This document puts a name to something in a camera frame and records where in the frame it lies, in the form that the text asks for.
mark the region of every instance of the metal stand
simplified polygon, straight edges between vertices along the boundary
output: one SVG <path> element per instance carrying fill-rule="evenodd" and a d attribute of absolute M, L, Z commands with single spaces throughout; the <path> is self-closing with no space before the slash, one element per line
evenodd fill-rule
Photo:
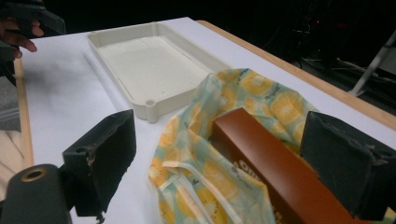
<path fill-rule="evenodd" d="M 383 62 L 384 58 L 386 58 L 390 48 L 395 43 L 395 41 L 396 41 L 396 30 L 390 36 L 387 43 L 375 55 L 374 59 L 372 60 L 372 62 L 369 65 L 369 67 L 364 72 L 364 74 L 361 76 L 358 83 L 356 83 L 355 87 L 351 91 L 349 91 L 350 94 L 352 94 L 354 96 L 359 96 L 364 93 L 364 90 L 362 90 L 362 87 L 364 86 L 366 81 L 370 78 L 370 76 L 373 74 L 373 72 L 375 72 L 376 68 Z"/>

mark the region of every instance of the white tabletop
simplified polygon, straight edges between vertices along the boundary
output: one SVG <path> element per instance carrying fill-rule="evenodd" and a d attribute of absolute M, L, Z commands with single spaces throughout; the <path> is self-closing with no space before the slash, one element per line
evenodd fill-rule
<path fill-rule="evenodd" d="M 160 21 L 234 68 L 251 68 L 297 90 L 322 113 L 342 119 L 396 148 L 396 131 L 371 119 L 319 89 L 189 18 Z M 61 166 L 62 152 L 106 116 L 130 107 L 95 58 L 86 35 L 35 39 L 38 52 L 23 52 L 28 113 L 35 164 Z M 159 223 L 155 189 L 148 179 L 149 165 L 161 131 L 181 109 L 160 116 L 155 123 L 135 118 L 136 156 L 120 182 L 105 214 L 105 223 Z M 95 223 L 94 217 L 76 217 L 73 223 Z"/>

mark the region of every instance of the person's hand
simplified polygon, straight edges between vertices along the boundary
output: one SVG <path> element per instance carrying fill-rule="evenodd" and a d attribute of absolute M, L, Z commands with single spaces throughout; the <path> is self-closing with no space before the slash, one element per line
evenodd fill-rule
<path fill-rule="evenodd" d="M 31 52 L 36 52 L 37 47 L 28 37 L 10 32 L 12 30 L 19 30 L 18 22 L 14 19 L 7 18 L 6 20 L 0 21 L 0 40 L 8 43 L 9 45 L 20 46 Z M 32 34 L 36 36 L 42 36 L 43 30 L 40 28 L 39 21 L 32 21 Z M 14 48 L 14 57 L 19 59 L 22 56 L 22 52 L 19 49 Z"/>

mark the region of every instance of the yellow floral fabric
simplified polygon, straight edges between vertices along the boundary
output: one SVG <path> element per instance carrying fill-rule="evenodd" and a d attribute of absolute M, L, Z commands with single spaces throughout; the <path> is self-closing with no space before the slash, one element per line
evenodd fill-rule
<path fill-rule="evenodd" d="M 296 153 L 306 114 L 316 110 L 297 91 L 251 69 L 209 74 L 168 122 L 149 167 L 163 223 L 276 223 L 267 187 L 210 144 L 214 118 L 238 107 Z"/>

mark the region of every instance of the fabric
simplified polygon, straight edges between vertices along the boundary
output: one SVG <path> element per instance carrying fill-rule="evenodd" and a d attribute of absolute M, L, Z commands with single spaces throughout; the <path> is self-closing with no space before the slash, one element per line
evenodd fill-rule
<path fill-rule="evenodd" d="M 296 153 L 306 114 L 316 110 L 297 91 L 250 69 L 209 74 L 170 119 L 149 167 L 163 223 L 276 222 L 267 187 L 210 144 L 213 119 L 238 107 Z"/>
<path fill-rule="evenodd" d="M 8 180 L 23 167 L 21 133 L 0 131 L 0 201 L 5 199 Z"/>

